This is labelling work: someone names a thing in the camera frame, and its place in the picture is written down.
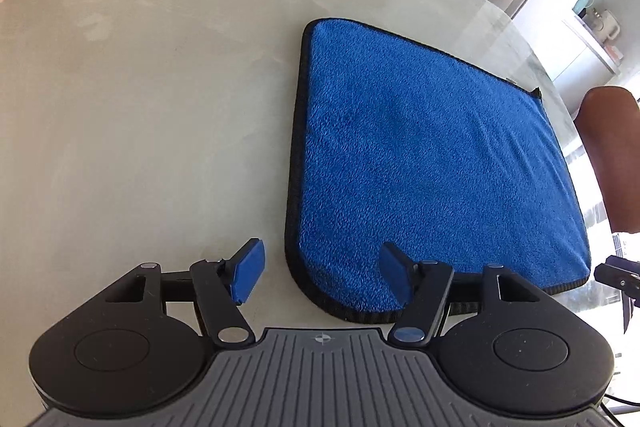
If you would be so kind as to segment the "brown leather chair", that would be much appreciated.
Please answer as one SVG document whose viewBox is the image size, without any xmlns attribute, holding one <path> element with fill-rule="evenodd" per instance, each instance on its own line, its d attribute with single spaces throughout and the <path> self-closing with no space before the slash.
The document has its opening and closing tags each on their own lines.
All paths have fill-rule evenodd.
<svg viewBox="0 0 640 427">
<path fill-rule="evenodd" d="M 625 88 L 589 90 L 574 124 L 614 233 L 639 232 L 639 105 Z"/>
</svg>

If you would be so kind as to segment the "white kettle on shelf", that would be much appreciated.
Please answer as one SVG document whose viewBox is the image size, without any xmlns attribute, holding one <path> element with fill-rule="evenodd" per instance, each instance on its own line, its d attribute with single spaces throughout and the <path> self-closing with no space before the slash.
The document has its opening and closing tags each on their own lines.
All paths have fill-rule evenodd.
<svg viewBox="0 0 640 427">
<path fill-rule="evenodd" d="M 620 36 L 622 28 L 608 9 L 598 10 L 595 1 L 577 0 L 573 11 L 597 40 L 600 48 L 618 67 L 622 64 L 624 56 L 615 45 L 615 41 Z"/>
</svg>

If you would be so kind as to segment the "blue grey microfibre towel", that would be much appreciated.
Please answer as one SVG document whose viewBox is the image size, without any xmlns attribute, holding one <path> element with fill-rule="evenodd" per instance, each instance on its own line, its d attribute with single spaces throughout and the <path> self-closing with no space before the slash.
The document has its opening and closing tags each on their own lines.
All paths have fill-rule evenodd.
<svg viewBox="0 0 640 427">
<path fill-rule="evenodd" d="M 584 285 L 587 229 L 539 89 L 374 26 L 304 29 L 285 259 L 340 320 L 385 324 L 401 304 L 385 243 L 457 274 L 497 263 L 551 295 Z"/>
</svg>

